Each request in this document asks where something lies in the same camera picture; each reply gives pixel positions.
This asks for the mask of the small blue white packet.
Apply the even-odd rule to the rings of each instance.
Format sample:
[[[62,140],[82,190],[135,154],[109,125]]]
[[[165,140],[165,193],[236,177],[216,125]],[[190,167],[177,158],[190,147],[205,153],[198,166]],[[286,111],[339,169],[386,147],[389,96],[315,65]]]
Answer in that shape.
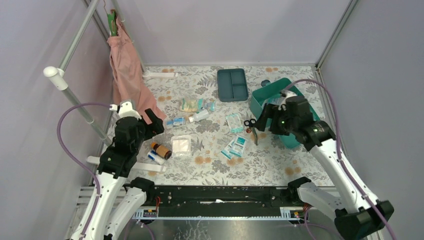
[[[186,123],[186,120],[184,117],[175,117],[172,119],[169,119],[165,122],[165,127],[167,129],[172,129],[175,127],[180,127],[180,126],[184,126]]]

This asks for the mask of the brown orange-cap syrup bottle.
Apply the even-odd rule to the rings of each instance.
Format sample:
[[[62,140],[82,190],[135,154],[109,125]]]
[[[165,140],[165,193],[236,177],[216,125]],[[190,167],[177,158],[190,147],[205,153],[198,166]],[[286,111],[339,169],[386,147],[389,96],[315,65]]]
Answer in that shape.
[[[165,160],[168,160],[172,156],[172,151],[162,144],[152,142],[150,147],[156,155]]]

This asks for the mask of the white gauze pad bag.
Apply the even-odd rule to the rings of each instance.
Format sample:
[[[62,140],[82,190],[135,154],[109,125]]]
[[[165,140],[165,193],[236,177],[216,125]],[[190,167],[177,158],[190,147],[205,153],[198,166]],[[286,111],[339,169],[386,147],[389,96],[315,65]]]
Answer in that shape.
[[[172,156],[189,156],[191,154],[191,139],[188,134],[173,136],[171,138]]]

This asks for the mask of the yellow cotton ball bag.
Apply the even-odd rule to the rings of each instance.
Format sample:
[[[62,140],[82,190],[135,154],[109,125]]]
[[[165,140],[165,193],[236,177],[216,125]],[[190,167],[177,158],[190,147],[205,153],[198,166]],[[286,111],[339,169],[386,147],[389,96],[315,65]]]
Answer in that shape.
[[[179,110],[186,113],[194,113],[199,110],[199,100],[193,97],[183,97],[179,101]]]

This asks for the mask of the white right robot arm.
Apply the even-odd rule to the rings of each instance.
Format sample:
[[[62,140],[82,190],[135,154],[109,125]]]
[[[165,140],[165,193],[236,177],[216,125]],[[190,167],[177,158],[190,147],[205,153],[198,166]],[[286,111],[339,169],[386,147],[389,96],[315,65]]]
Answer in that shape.
[[[254,127],[275,135],[294,135],[321,164],[339,197],[319,189],[307,177],[288,183],[287,201],[307,203],[332,219],[345,240],[360,240],[386,227],[394,213],[388,200],[380,200],[358,176],[337,145],[331,127],[316,118],[303,96],[288,96],[282,104],[265,103]]]

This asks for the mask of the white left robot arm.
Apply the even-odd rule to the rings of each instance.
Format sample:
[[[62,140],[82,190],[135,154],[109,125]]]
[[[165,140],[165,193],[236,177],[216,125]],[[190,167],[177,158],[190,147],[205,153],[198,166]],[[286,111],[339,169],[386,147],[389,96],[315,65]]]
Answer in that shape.
[[[142,143],[164,132],[163,120],[150,108],[144,112],[150,123],[146,123],[134,110],[119,108],[115,136],[99,158],[94,175],[95,189],[79,226],[70,237],[72,240],[114,240],[138,207],[154,202],[155,183],[136,177],[130,182],[124,199],[117,208],[113,208],[118,193],[137,162]]]

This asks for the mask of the teal medicine kit box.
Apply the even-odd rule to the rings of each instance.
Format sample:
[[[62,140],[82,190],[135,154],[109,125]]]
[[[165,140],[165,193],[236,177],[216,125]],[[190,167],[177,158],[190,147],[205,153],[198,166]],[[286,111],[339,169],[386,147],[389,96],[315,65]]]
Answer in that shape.
[[[274,83],[270,83],[252,92],[250,110],[257,120],[265,103],[282,106],[286,103],[289,97],[303,96],[300,91],[294,87],[294,83],[287,78],[282,78]],[[313,155],[318,153],[318,149],[326,143],[332,142],[334,136],[329,126],[324,121],[320,120],[316,112],[310,105],[310,110],[314,115],[314,123],[301,127],[298,131],[289,135],[277,135],[269,131],[271,119],[267,120],[265,131],[269,131],[273,135],[279,136],[284,145],[290,149],[294,144],[297,146],[302,144],[305,149]]]

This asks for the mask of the teal band-aid pack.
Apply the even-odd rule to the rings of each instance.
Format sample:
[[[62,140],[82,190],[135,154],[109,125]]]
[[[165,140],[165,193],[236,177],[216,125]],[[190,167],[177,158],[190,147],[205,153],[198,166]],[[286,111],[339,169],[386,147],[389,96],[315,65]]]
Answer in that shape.
[[[231,133],[238,134],[245,129],[238,113],[227,115],[225,119]]]

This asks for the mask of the dark teal round lid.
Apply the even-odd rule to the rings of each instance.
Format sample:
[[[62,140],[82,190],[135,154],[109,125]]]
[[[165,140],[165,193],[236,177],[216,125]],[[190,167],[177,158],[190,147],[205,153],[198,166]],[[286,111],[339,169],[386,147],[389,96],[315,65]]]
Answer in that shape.
[[[261,85],[261,87],[265,87],[265,86],[269,85],[270,83],[271,83],[270,80],[264,79],[264,80],[261,81],[260,85]]]

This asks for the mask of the teal medical gauze packet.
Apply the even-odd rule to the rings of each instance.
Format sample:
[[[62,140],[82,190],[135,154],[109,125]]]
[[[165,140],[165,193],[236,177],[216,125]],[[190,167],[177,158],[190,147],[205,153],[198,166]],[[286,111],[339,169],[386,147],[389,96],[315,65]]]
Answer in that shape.
[[[229,152],[237,157],[242,157],[247,143],[248,140],[245,137],[237,135],[233,140]]]

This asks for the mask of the dark teal divided tray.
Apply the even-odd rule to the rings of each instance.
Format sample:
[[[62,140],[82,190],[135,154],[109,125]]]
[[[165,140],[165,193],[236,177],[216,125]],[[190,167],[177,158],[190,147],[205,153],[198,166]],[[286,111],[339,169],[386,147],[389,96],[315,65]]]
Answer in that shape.
[[[218,99],[221,102],[242,102],[249,97],[245,70],[220,69],[216,74]]]

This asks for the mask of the pink hanging cloth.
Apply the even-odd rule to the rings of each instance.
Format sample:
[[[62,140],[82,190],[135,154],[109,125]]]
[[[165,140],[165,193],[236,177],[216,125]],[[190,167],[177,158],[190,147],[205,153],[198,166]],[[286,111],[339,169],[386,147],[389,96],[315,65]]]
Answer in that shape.
[[[150,109],[160,119],[166,115],[157,106],[157,100],[143,80],[141,61],[137,51],[119,18],[116,19],[117,35],[108,38],[110,66],[113,74],[113,101],[116,105],[131,100],[135,110],[145,119],[152,121],[145,110]]]

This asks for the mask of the white rack foot rear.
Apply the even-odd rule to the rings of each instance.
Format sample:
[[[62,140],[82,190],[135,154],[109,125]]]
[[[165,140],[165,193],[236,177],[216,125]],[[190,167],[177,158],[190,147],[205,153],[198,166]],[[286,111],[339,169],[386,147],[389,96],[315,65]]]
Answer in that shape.
[[[177,72],[151,72],[146,71],[142,74],[143,79],[175,79],[179,76]]]

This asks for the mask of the floral table cloth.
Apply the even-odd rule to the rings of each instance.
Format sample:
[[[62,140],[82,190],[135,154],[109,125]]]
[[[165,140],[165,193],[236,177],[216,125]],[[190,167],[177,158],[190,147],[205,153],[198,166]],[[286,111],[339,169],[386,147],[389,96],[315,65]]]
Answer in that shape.
[[[236,136],[230,131],[226,117],[238,114],[247,120],[254,115],[249,100],[219,100],[217,66],[165,66],[151,70],[178,73],[175,79],[145,81],[168,118],[187,117],[180,111],[183,97],[215,100],[216,109],[204,120],[166,129],[154,138],[155,142],[170,147],[173,136],[189,135],[189,155],[167,160],[163,173],[133,169],[130,180],[142,177],[158,185],[285,186],[305,176],[318,186],[332,185],[323,167],[303,147],[289,149],[269,132],[258,132],[257,136],[242,132],[248,140],[243,155],[229,159],[222,154]]]

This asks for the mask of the green clothes hanger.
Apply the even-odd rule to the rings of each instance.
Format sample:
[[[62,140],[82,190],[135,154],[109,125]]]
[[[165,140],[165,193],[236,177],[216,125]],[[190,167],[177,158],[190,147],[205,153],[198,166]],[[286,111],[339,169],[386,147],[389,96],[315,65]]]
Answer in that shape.
[[[109,27],[109,35],[111,37],[116,37],[118,35],[117,27],[117,12],[115,9],[111,9],[107,14],[107,22]]]

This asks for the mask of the black handled scissors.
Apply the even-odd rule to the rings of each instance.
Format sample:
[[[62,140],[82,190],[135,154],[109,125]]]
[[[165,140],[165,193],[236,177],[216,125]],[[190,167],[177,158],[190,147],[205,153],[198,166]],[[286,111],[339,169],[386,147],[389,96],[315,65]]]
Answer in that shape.
[[[255,128],[255,123],[256,123],[256,120],[254,118],[245,120],[243,122],[243,124],[246,127],[248,127],[248,129],[250,130],[250,133],[253,134],[254,144],[257,146],[258,145],[258,134],[257,134],[256,128]]]

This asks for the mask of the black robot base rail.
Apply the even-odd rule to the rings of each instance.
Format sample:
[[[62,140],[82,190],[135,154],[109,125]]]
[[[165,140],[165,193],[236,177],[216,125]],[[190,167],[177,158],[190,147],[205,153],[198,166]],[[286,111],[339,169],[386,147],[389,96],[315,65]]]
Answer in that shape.
[[[305,207],[286,187],[158,185],[140,210],[147,219],[271,219],[283,217],[282,210],[295,217]]]

